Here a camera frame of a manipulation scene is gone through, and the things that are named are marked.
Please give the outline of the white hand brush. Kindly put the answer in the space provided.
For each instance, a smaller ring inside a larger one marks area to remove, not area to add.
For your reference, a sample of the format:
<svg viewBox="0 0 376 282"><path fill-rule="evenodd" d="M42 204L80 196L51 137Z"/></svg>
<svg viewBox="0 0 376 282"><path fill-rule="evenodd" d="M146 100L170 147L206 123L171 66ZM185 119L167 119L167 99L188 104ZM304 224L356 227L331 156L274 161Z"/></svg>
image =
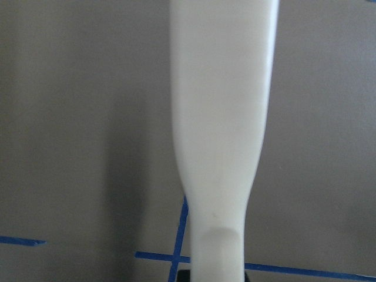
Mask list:
<svg viewBox="0 0 376 282"><path fill-rule="evenodd" d="M173 139L189 205L190 280L244 281L278 1L171 1Z"/></svg>

